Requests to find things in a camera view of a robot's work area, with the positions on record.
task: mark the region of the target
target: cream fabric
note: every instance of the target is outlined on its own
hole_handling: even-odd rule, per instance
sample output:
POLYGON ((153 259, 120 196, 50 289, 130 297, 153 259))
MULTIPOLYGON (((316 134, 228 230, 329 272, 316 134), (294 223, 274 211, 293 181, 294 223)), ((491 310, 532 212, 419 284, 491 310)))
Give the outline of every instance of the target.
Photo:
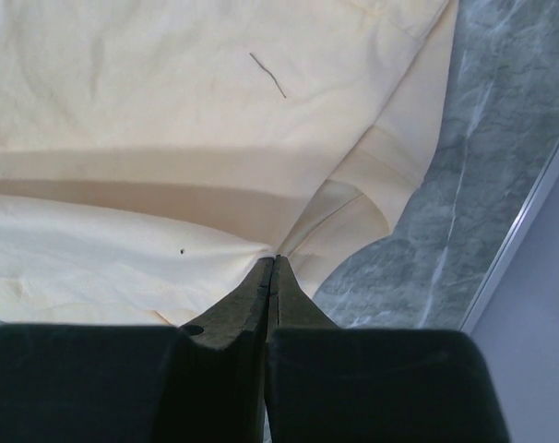
POLYGON ((433 158, 458 1, 447 6, 387 106, 318 189, 280 253, 314 294, 354 252, 392 233, 433 158))
MULTIPOLYGON (((268 245, 313 295, 348 254, 391 231, 422 180, 456 8, 0 0, 0 195, 268 245)), ((103 220, 94 226, 107 238, 113 220, 103 220)))
POLYGON ((262 257, 184 221, 0 196, 0 319, 182 325, 262 257))

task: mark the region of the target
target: yellowish cloth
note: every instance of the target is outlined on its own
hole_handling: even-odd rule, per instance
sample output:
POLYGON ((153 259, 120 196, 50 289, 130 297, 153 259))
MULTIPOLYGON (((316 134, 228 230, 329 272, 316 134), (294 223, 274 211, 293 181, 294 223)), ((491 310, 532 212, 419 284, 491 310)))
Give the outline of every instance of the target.
MULTIPOLYGON (((101 238, 120 218, 148 214, 190 236, 190 223, 231 234, 252 251, 224 262, 233 278, 207 303, 174 297, 165 311, 193 313, 175 323, 275 251, 312 296, 340 261, 391 232, 420 184, 456 10, 456 0, 0 0, 0 195, 136 213, 93 223, 101 238)), ((49 202, 3 198, 57 217, 49 202)), ((60 208, 55 229, 74 207, 60 208)), ((153 235, 161 221, 150 219, 153 235)), ((28 217, 16 222, 35 232, 28 217)), ((205 245, 221 233, 201 235, 205 245)), ((127 241, 134 248, 137 236, 127 241)), ((135 309, 162 310, 160 279, 152 304, 135 309)), ((136 297, 125 289, 121 304, 136 297)), ((0 293, 2 319, 40 309, 37 293, 2 284, 0 293)))

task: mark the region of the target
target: white wall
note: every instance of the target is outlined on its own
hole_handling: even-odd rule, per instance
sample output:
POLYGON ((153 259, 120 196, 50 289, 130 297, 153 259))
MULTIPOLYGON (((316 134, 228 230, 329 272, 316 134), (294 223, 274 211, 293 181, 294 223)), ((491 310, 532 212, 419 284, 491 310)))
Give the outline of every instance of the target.
POLYGON ((472 338, 515 443, 559 443, 559 176, 472 338))

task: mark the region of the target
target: small dark spot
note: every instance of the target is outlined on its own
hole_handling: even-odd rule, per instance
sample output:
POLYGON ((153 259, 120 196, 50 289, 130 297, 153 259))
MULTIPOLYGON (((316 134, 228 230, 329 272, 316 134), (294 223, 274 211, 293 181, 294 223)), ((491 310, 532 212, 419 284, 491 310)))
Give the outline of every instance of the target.
POLYGON ((182 328, 187 332, 187 335, 194 337, 204 332, 204 329, 198 325, 183 325, 182 328))

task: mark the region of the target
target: marble countertop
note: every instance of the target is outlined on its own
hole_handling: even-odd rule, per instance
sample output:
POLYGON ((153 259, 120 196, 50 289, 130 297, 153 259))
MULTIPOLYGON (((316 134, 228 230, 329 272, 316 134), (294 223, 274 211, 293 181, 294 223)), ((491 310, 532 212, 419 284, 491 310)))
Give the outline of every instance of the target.
POLYGON ((342 327, 459 327, 558 138, 559 0, 460 0, 423 186, 315 302, 342 327))

